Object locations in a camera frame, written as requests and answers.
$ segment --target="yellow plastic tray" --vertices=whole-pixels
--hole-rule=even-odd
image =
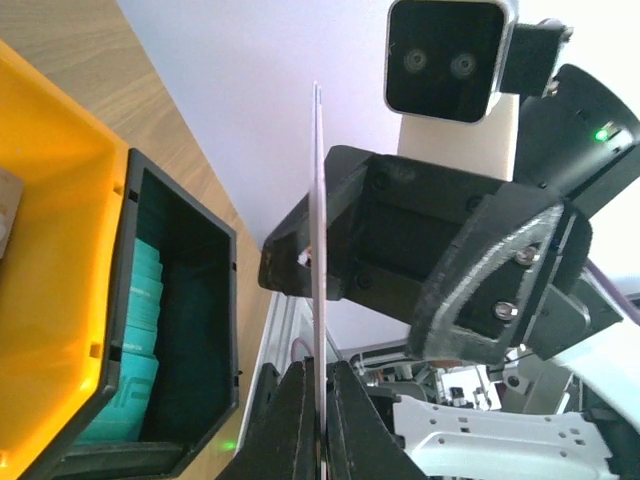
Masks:
[[[96,392],[128,146],[0,42],[0,166],[25,187],[0,260],[0,479]]]

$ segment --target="wood grain surface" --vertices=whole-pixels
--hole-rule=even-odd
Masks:
[[[241,404],[180,477],[213,480],[233,454],[267,315],[259,251],[115,0],[3,0],[0,38],[238,232]]]

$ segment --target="black bin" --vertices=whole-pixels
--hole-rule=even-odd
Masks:
[[[112,265],[101,385],[24,478],[173,478],[238,407],[236,239],[142,153],[131,150]],[[160,251],[159,367],[138,442],[73,446],[117,391],[134,239]]]

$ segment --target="white backdrop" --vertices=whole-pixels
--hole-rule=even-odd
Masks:
[[[323,86],[327,148],[395,152],[400,117],[382,95],[390,3],[119,0],[259,245],[307,189],[312,81]],[[521,0],[521,21],[557,17],[575,26],[564,60],[639,114],[639,8],[628,0]],[[629,292],[640,291],[638,206],[636,182],[592,222],[592,258]],[[400,322],[349,302],[331,303],[328,312],[341,349],[406,335]]]

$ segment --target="green light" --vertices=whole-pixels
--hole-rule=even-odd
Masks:
[[[606,142],[609,140],[609,132],[607,132],[604,128],[602,130],[598,130],[596,132],[596,140],[599,142]]]
[[[223,452],[230,452],[231,450],[235,450],[235,449],[236,449],[236,442],[228,441],[220,445],[220,450],[222,450]]]

